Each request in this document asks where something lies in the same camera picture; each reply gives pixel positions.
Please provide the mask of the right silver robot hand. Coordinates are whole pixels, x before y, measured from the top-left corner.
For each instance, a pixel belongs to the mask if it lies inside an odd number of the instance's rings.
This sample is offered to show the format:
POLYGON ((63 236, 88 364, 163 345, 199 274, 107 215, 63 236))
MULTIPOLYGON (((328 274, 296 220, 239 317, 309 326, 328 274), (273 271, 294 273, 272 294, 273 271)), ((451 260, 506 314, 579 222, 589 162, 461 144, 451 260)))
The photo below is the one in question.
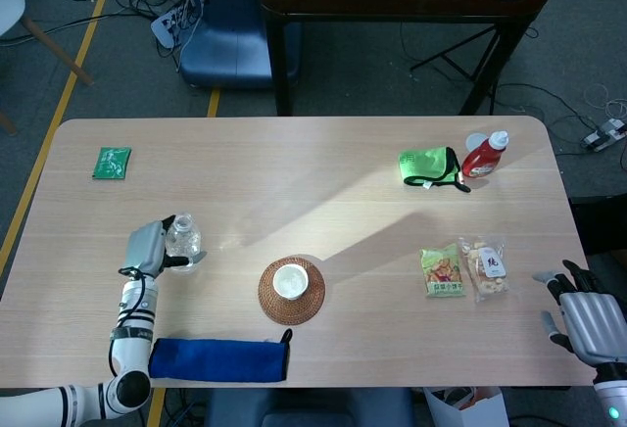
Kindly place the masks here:
POLYGON ((560 331, 551 313, 544 310, 541 320, 547 336, 591 367, 624 364, 626 305, 610 294, 592 271, 573 261, 562 264, 569 275, 555 271, 533 275, 554 298, 565 328, 560 331))

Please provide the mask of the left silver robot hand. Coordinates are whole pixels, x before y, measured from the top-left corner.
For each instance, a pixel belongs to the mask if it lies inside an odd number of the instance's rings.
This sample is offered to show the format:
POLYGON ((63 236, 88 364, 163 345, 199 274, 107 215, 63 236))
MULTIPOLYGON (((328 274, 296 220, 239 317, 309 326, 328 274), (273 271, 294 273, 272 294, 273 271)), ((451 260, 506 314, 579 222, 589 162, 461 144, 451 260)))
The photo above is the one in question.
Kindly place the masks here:
POLYGON ((119 273, 133 279, 142 276, 157 278, 165 269, 189 273, 206 255, 192 215, 174 214, 130 234, 119 273))

